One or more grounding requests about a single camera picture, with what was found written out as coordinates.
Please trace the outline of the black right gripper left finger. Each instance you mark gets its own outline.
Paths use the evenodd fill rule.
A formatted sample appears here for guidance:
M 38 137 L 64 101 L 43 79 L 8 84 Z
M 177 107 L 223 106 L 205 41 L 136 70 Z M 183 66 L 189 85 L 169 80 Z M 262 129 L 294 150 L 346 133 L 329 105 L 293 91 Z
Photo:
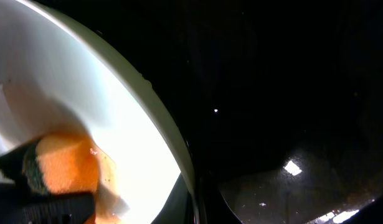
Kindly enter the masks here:
M 151 224 L 191 224 L 191 196 L 181 174 L 164 207 Z

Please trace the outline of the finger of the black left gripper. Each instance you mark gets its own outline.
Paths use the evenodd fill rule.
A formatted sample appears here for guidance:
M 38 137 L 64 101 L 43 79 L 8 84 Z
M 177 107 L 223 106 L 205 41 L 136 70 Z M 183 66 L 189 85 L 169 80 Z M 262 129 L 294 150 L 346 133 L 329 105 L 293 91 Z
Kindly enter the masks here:
M 26 187 L 0 183 L 0 224 L 85 223 L 94 213 L 89 192 L 38 195 Z

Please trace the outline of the mint green plate front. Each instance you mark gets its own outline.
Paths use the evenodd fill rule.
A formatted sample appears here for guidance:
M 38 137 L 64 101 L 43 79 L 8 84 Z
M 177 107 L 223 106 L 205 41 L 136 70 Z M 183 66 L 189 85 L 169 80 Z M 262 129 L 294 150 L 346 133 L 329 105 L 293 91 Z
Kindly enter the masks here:
M 0 156 L 55 133 L 86 136 L 115 162 L 121 223 L 152 223 L 180 174 L 199 223 L 191 156 L 150 82 L 65 14 L 0 1 Z

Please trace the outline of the orange green scrub sponge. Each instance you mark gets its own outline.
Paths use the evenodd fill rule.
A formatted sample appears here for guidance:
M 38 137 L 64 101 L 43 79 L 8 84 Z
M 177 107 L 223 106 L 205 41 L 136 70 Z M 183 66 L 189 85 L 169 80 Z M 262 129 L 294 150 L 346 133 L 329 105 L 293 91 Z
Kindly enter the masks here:
M 32 139 L 0 156 L 0 172 L 31 196 L 89 192 L 95 213 L 88 223 L 121 223 L 116 164 L 86 136 Z

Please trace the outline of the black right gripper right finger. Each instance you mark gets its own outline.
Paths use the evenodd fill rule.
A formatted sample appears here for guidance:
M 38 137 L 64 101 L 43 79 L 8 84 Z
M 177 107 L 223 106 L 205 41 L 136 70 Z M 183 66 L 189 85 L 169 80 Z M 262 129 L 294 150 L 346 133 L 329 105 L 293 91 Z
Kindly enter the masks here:
M 383 151 L 295 151 L 219 186 L 241 223 L 343 223 L 383 194 Z

